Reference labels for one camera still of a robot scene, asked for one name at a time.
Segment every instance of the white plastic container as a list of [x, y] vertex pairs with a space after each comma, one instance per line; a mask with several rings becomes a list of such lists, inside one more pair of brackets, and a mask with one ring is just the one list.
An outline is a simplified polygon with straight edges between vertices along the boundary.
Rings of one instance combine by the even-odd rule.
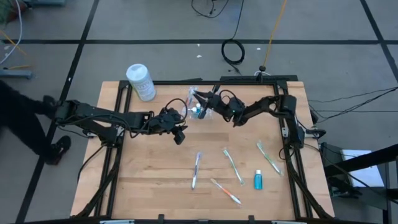
[[154, 82], [150, 78], [148, 68], [145, 65], [131, 65], [127, 69], [126, 76], [142, 101], [150, 101], [155, 98]]

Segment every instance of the concrete floor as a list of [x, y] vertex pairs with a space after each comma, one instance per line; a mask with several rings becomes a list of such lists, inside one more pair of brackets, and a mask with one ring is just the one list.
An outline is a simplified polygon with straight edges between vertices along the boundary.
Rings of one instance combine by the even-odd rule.
[[[198, 5], [206, 3], [206, 0], [196, 1]], [[87, 39], [228, 39], [236, 27], [240, 2], [230, 0], [222, 15], [207, 19], [192, 11], [189, 0], [100, 0]], [[68, 0], [65, 7], [38, 7], [26, 12], [23, 15], [23, 39], [80, 40], [93, 3], [94, 0]], [[224, 0], [216, 2], [217, 10], [223, 3]], [[281, 0], [246, 1], [236, 39], [268, 39], [281, 5]], [[368, 5], [384, 39], [397, 40], [397, 1], [369, 0]], [[4, 30], [16, 39], [18, 22], [8, 24]], [[377, 40], [377, 37], [359, 0], [289, 0], [275, 39]], [[239, 69], [244, 75], [252, 75], [264, 60], [267, 45], [245, 44], [244, 47], [246, 58]], [[44, 94], [59, 98], [78, 45], [21, 44], [21, 48], [29, 56], [16, 51], [3, 66], [33, 65], [31, 70], [35, 78], [6, 81], [34, 99], [41, 99]], [[234, 75], [228, 72], [230, 66], [223, 61], [220, 48], [220, 44], [86, 44], [67, 98], [95, 105], [101, 83], [125, 79], [125, 71], [133, 63], [146, 64], [154, 80], [197, 77], [217, 80], [223, 75]], [[398, 58], [397, 45], [388, 45], [388, 49]], [[231, 58], [239, 57], [239, 51], [232, 45], [227, 46], [226, 51]], [[298, 75], [312, 100], [397, 86], [380, 44], [274, 44], [267, 71], [275, 75]], [[397, 97], [398, 93], [390, 93], [362, 110], [398, 110]], [[368, 98], [370, 96], [329, 104], [313, 103], [312, 106], [318, 110], [343, 110]], [[40, 120], [47, 130], [50, 121], [44, 117]], [[397, 124], [395, 113], [349, 113], [319, 127], [328, 131], [321, 141], [349, 149], [375, 150], [397, 143]], [[54, 139], [63, 134], [57, 131]], [[77, 172], [87, 144], [86, 139], [71, 137], [73, 146], [62, 162], [57, 167], [44, 166], [27, 212], [27, 222], [69, 216]], [[12, 223], [38, 157], [8, 130], [0, 136], [0, 149], [0, 178], [3, 180], [0, 184], [0, 223]], [[396, 177], [395, 164], [390, 164], [390, 175]], [[392, 181], [392, 186], [396, 187], [396, 180]], [[380, 210], [358, 201], [334, 198], [333, 205], [338, 218], [382, 222]]]

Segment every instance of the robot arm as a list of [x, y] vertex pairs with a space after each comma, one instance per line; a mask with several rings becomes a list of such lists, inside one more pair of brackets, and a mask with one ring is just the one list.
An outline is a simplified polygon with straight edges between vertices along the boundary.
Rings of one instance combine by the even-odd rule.
[[[109, 123], [112, 126], [105, 127], [96, 121]], [[182, 131], [187, 128], [187, 126], [177, 126], [183, 123], [184, 119], [173, 108], [162, 108], [160, 113], [154, 116], [153, 111], [118, 113], [80, 103], [77, 100], [59, 102], [55, 122], [59, 126], [74, 124], [85, 134], [97, 135], [103, 144], [109, 146], [120, 144], [118, 136], [123, 130], [129, 131], [132, 138], [138, 134], [172, 133], [175, 136], [175, 143], [179, 145], [185, 139]]]
[[[232, 121], [235, 127], [246, 124], [250, 118], [260, 113], [270, 113], [276, 118], [285, 119], [289, 129], [289, 135], [287, 136], [289, 144], [296, 148], [303, 148], [305, 132], [302, 127], [297, 125], [295, 117], [296, 97], [291, 95], [266, 96], [250, 106], [245, 106], [229, 90], [222, 90], [219, 94], [216, 94], [219, 88], [219, 85], [215, 85], [208, 93], [195, 92], [194, 96], [203, 108], [199, 114], [199, 119], [205, 117], [206, 110], [209, 108], [222, 115], [225, 121]], [[233, 95], [233, 97], [229, 98], [228, 104], [224, 103], [220, 96], [224, 91]]]

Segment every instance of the shoe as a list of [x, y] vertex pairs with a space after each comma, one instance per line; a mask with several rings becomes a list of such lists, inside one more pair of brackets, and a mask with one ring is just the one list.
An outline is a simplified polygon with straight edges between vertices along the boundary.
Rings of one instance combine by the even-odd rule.
[[43, 96], [43, 104], [45, 106], [44, 115], [49, 119], [53, 119], [57, 110], [57, 101], [51, 96], [45, 95]]
[[72, 140], [70, 139], [70, 137], [63, 136], [57, 141], [57, 143], [51, 145], [51, 148], [55, 151], [55, 158], [51, 160], [44, 160], [44, 162], [47, 165], [57, 165], [60, 162], [62, 156], [70, 149], [71, 145]]

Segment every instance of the wooden table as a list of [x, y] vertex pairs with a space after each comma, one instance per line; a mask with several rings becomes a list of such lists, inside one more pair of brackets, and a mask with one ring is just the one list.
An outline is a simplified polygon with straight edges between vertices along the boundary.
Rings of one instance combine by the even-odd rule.
[[[114, 109], [119, 82], [104, 82], [97, 107]], [[200, 85], [200, 91], [212, 86]], [[297, 117], [306, 126], [312, 125], [307, 96], [302, 82], [288, 82], [289, 94], [297, 97]], [[173, 98], [185, 99], [187, 85], [157, 85], [157, 96], [151, 102], [142, 102], [133, 92], [130, 111], [155, 111]], [[263, 96], [273, 95], [270, 86], [222, 85], [246, 105]], [[171, 107], [182, 108], [177, 101]], [[254, 215], [256, 220], [294, 220], [292, 199], [285, 162], [278, 152], [282, 140], [278, 119], [263, 113], [250, 119], [244, 126], [233, 128], [222, 117], [213, 113], [213, 119], [187, 120], [186, 138], [177, 146], [172, 135], [138, 136], [124, 139], [113, 218], [157, 219], [164, 214], [166, 219], [211, 219], [247, 220]], [[280, 177], [256, 147], [258, 140], [264, 143], [266, 152], [285, 175]], [[314, 139], [306, 144], [317, 147]], [[100, 142], [88, 142], [85, 159]], [[228, 158], [223, 154], [227, 147], [245, 181], [241, 186]], [[196, 153], [201, 151], [197, 186], [191, 190]], [[83, 170], [76, 190], [71, 214], [78, 213], [98, 189], [103, 168], [105, 150], [96, 156]], [[319, 152], [305, 146], [301, 149], [308, 189], [318, 203], [334, 216]], [[256, 169], [262, 171], [264, 190], [254, 190], [253, 178]], [[216, 179], [232, 194], [239, 197], [239, 208], [224, 192], [211, 183]], [[305, 216], [302, 194], [297, 187], [301, 215]], [[108, 193], [104, 196], [104, 208]]]

